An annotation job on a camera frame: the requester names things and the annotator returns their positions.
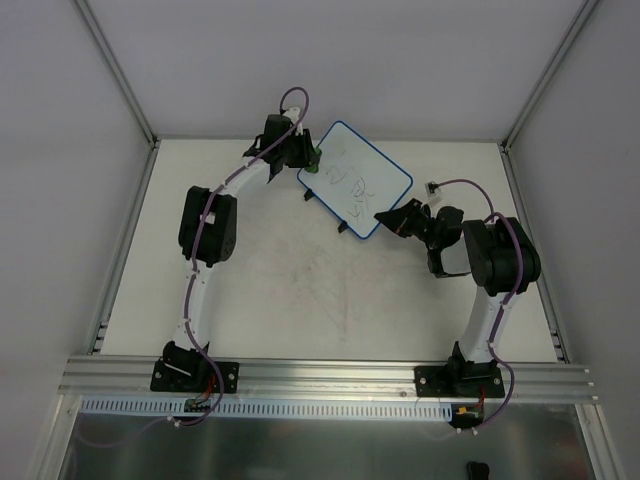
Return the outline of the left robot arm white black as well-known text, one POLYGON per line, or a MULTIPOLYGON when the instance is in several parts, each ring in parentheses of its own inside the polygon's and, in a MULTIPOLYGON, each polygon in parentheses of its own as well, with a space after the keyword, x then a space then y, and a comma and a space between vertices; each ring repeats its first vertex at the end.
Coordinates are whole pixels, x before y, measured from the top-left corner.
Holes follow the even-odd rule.
POLYGON ((302 109, 281 108, 267 117, 263 133, 243 154, 243 163, 213 188, 191 187, 178 243, 186 265, 185 297, 172 339, 154 365, 154 392, 201 392, 222 379, 207 360, 216 266, 236 245, 238 200, 268 185, 283 169, 315 169, 321 153, 302 127, 302 109))

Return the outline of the green bone-shaped eraser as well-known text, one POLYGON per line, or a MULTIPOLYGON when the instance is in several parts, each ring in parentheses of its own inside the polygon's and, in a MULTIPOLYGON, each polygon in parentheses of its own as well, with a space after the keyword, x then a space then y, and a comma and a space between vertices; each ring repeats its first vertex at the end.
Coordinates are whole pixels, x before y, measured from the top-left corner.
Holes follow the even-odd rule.
POLYGON ((304 167, 307 173, 315 174, 319 171, 319 164, 322 155, 322 150, 319 147, 312 147, 309 151, 308 162, 304 167))

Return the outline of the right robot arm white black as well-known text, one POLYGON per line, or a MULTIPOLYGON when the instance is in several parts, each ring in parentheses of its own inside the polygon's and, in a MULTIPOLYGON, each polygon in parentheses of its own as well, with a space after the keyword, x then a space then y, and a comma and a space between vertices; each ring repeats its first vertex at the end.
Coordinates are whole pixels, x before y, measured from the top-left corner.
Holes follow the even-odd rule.
POLYGON ((476 285, 469 321, 447 363, 433 373, 420 373, 418 384, 449 387, 463 396, 483 381, 492 384, 499 371, 496 346, 507 309, 541 273, 539 255, 519 221, 497 212, 486 220, 466 220, 462 210, 451 206, 433 215, 416 199, 374 218, 401 238, 423 242, 435 277, 471 276, 476 285))

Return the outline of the blue-framed whiteboard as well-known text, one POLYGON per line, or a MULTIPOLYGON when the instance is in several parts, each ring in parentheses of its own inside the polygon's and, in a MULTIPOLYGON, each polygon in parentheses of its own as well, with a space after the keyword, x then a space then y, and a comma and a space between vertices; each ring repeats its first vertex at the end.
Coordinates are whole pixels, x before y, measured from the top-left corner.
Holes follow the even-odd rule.
POLYGON ((378 228, 374 215, 394 209, 412 188, 411 174, 343 121, 318 143, 318 171, 301 169, 298 181, 361 240, 378 228))

